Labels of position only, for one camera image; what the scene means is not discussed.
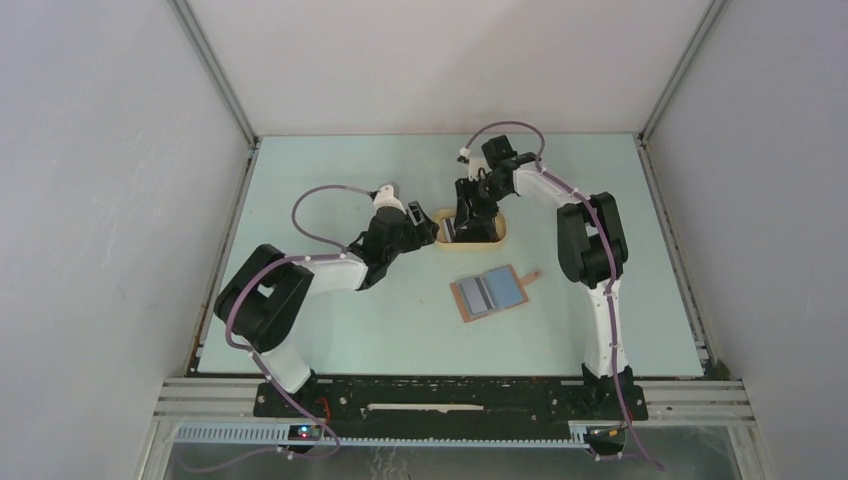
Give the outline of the beige oval card tray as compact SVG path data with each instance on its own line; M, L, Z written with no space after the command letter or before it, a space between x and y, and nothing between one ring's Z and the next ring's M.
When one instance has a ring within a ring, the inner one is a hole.
M434 245L447 252L467 253L467 252L489 252L500 249L508 234L507 221L502 213L498 213L495 217L495 231L498 236L495 242L451 242L448 239L446 222L455 217L454 209L445 208L439 209L432 213L431 219L439 225L439 231L436 235Z

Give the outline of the white card black stripe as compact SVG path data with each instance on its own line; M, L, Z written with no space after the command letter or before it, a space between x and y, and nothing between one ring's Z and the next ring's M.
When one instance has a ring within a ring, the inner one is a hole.
M456 230L455 230L455 219L456 217L445 216L441 222L441 228L444 232L445 243L454 243L456 239Z

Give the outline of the brown leather card holder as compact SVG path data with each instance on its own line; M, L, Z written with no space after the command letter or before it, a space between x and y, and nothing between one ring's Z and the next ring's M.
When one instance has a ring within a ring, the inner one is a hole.
M524 275L519 275L513 265L505 265L470 277L475 276L482 276L485 279L496 307L489 314L470 318L460 296L457 286L459 280L457 280L450 284L450 290L464 323L471 323L528 303L530 298L526 287L538 280L542 276L542 271L535 269Z

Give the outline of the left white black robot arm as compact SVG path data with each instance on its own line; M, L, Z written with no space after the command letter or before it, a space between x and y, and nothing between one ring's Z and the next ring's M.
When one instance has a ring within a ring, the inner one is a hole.
M258 246L215 300L226 342L246 351L279 388L283 409L292 416L308 414L316 403L316 390L308 383L314 372L292 339L305 300L373 287L400 255L433 244L438 231L413 201L404 210L377 208L367 229L340 253L289 256L270 244Z

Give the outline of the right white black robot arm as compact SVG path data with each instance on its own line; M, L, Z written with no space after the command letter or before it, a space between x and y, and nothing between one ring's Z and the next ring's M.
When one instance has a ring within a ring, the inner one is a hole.
M467 173L455 183L455 242L499 240L499 203L511 195L554 208L558 264L569 281L585 289L594 315L583 362L588 385L581 402L593 417L610 416L632 380L619 315L619 283L629 252L615 198L608 192L580 193L552 173L538 154L515 151L504 135L486 141L479 157L464 146L457 160Z

